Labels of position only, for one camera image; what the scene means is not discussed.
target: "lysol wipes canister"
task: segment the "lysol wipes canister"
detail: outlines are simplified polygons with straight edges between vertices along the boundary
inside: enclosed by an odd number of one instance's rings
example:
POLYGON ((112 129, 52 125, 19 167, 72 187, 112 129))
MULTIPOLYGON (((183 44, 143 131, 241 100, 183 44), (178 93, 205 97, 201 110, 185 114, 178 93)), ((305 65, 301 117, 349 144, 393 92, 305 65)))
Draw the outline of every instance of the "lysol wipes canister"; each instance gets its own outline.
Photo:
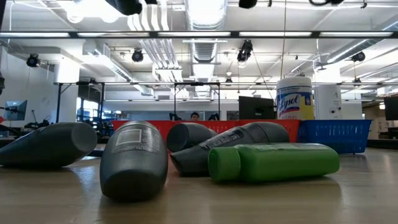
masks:
POLYGON ((276 92, 278 119, 314 119, 310 78, 284 78, 276 92))

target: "monitor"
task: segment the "monitor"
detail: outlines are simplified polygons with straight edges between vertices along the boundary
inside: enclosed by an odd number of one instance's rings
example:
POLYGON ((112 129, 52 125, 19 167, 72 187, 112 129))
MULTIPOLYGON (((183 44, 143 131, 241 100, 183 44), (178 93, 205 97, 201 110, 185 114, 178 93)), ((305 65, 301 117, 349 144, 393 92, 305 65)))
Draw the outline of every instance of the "monitor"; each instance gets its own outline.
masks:
POLYGON ((385 114, 387 121, 398 120, 398 96, 385 97, 384 105, 386 106, 385 114))
POLYGON ((5 117, 7 121, 25 120, 27 100, 7 101, 5 106, 5 117))
POLYGON ((275 119, 274 100, 240 96, 239 119, 275 119))

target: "bottle label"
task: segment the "bottle label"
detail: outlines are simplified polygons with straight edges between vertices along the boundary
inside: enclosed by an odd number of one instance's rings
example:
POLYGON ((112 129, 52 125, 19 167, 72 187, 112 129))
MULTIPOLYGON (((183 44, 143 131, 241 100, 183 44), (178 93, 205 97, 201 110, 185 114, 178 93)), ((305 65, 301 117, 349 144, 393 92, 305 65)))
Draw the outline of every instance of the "bottle label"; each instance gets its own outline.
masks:
POLYGON ((265 144, 247 144, 259 151, 273 151, 273 150, 298 150, 298 149, 329 149, 328 146, 317 143, 265 143, 265 144))
POLYGON ((199 146, 206 151, 213 149, 214 147, 223 146, 224 144, 236 141, 244 137, 244 134, 239 129, 232 129, 229 131, 225 131, 222 134, 219 134, 211 139, 208 139, 199 144, 199 146))
POLYGON ((112 153, 124 151, 147 151, 158 153, 160 151, 160 134, 153 128, 144 125, 136 125, 134 129, 128 129, 117 133, 115 147, 112 153))
POLYGON ((276 99, 278 119, 313 119, 310 86, 279 88, 276 99))

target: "blue basket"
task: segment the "blue basket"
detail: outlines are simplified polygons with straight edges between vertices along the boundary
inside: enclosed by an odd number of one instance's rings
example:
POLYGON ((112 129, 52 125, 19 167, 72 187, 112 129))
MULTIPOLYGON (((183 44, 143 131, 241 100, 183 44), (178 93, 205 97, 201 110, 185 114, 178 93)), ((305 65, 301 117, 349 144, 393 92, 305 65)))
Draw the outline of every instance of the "blue basket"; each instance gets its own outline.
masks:
POLYGON ((338 154, 362 153, 371 120, 307 120, 298 129, 298 142, 320 143, 338 154))

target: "orange bin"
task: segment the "orange bin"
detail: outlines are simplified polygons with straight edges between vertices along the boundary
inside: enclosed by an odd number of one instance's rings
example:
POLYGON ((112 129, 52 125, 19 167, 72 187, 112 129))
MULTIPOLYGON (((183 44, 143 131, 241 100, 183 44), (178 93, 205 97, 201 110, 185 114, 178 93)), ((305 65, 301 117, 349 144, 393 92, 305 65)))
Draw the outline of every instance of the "orange bin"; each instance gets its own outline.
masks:
MULTIPOLYGON (((167 134, 170 129, 178 123, 198 123, 210 128, 217 133, 223 133, 233 127, 242 126, 251 122, 273 122, 282 125, 289 133, 290 142, 296 142, 297 133, 299 131, 300 120, 297 119, 270 119, 270 120, 239 120, 239 121, 148 121, 153 124, 161 133, 163 139, 166 141, 167 134)), ((128 121, 112 121, 113 129, 116 131, 120 126, 128 121)))

